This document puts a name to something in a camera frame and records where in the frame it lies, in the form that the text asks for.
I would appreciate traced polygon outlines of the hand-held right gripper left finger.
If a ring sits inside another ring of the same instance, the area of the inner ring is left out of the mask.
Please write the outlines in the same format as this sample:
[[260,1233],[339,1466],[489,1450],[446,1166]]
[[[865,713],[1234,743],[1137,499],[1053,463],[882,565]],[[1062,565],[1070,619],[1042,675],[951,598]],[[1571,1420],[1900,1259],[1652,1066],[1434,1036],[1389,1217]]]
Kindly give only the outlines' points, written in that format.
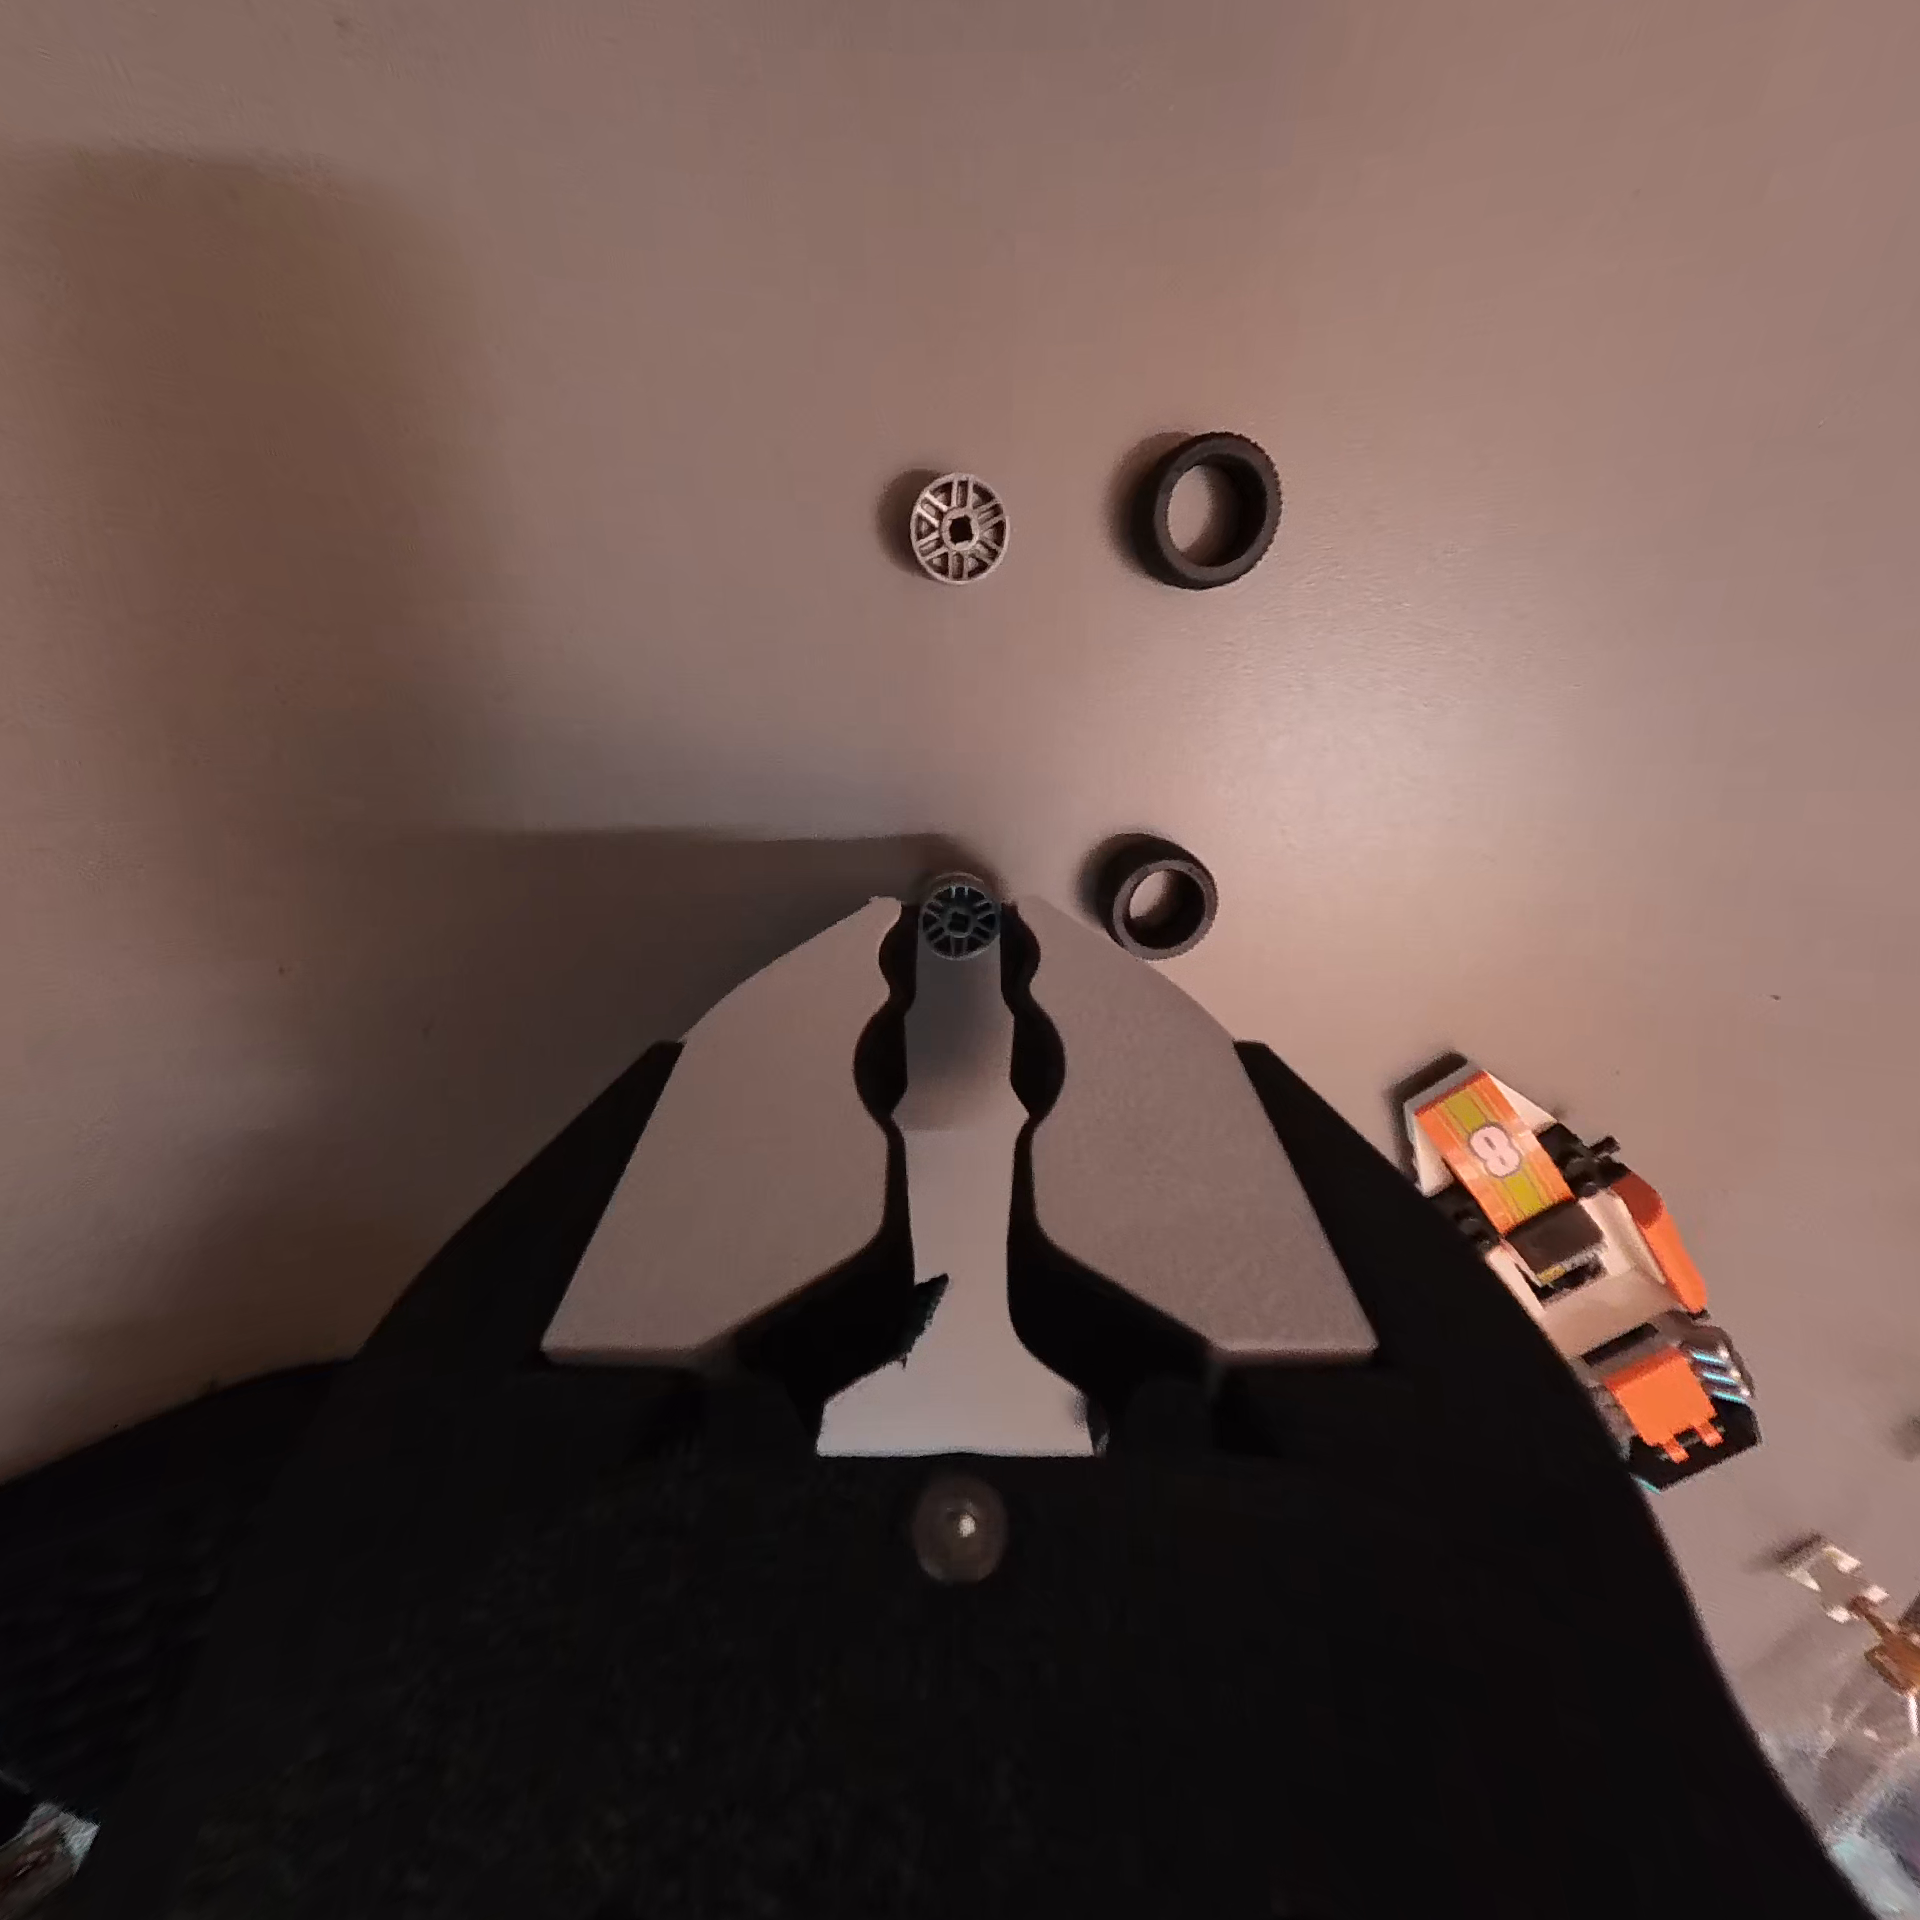
[[877,896],[682,1036],[549,1319],[561,1366],[856,1383],[922,1326],[900,1106],[916,915]]

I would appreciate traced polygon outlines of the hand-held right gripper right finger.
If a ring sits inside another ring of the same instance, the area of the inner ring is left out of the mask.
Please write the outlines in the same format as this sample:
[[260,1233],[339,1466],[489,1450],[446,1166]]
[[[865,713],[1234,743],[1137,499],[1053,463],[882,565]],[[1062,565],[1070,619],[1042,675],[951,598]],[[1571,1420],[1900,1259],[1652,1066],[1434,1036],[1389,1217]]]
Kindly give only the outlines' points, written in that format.
[[1150,962],[1024,896],[1005,925],[1005,1293],[1055,1376],[1345,1366],[1378,1337],[1230,1040]]

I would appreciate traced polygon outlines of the black lego tire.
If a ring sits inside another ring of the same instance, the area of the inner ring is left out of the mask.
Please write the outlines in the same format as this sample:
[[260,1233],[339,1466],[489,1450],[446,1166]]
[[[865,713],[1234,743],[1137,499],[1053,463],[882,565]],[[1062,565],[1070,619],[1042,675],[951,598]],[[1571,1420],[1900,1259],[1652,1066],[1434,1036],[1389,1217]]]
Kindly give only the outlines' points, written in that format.
[[[1215,560],[1191,557],[1168,526],[1177,490],[1195,470],[1215,470],[1230,499],[1230,537]],[[1131,504],[1131,542],[1143,573],[1167,589],[1230,589],[1271,552],[1286,511],[1283,473],[1269,450],[1230,429],[1188,436],[1141,478]]]
[[1143,962],[1191,955],[1216,920],[1210,869],[1163,834],[1118,834],[1091,861],[1101,932]]

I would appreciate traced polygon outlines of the grey lego wheel rim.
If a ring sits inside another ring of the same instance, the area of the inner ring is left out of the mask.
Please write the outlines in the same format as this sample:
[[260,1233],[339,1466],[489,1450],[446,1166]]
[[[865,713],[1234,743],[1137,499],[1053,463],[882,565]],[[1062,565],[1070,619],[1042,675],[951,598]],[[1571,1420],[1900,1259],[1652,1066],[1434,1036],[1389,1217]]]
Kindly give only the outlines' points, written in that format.
[[977,473],[937,473],[909,507],[909,555],[939,585],[983,582],[1005,560],[1010,518],[992,483]]
[[924,882],[917,936],[926,957],[968,962],[997,943],[1000,900],[983,876],[939,872]]

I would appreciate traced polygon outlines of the orange white lego car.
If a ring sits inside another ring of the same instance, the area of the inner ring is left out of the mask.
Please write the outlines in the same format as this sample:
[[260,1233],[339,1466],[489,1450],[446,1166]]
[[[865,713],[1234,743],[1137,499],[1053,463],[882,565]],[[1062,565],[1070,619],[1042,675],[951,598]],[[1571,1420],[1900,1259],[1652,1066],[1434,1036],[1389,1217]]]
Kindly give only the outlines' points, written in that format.
[[1762,1442],[1703,1271],[1614,1136],[1575,1133],[1461,1052],[1436,1056],[1398,1102],[1421,1196],[1519,1303],[1646,1493]]

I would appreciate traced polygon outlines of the gold lego trophy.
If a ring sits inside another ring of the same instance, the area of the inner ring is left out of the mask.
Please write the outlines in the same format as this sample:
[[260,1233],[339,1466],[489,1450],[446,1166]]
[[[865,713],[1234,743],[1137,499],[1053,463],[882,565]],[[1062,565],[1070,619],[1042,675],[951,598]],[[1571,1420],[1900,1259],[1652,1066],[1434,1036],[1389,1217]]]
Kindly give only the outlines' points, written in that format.
[[1916,1711],[1916,1598],[1896,1598],[1854,1552],[1826,1537],[1788,1549],[1781,1573],[1835,1626],[1852,1663]]

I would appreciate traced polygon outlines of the black honeycomb wrist rest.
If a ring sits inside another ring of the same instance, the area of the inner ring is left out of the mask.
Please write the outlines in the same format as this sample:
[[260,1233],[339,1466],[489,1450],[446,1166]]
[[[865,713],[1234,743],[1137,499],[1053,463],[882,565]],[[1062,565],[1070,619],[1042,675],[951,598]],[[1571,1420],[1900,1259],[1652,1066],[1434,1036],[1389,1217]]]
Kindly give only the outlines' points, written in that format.
[[2,1918],[72,1918],[349,1358],[282,1366],[2,1481]]

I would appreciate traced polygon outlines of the clear plastic bag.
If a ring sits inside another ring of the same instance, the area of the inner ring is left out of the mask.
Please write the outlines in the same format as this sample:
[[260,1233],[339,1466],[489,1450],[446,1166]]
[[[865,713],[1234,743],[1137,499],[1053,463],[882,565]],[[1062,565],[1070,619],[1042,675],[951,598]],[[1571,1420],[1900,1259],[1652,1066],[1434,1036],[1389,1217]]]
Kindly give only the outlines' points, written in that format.
[[1795,1798],[1874,1918],[1916,1918],[1916,1725],[1824,1725],[1788,1755]]

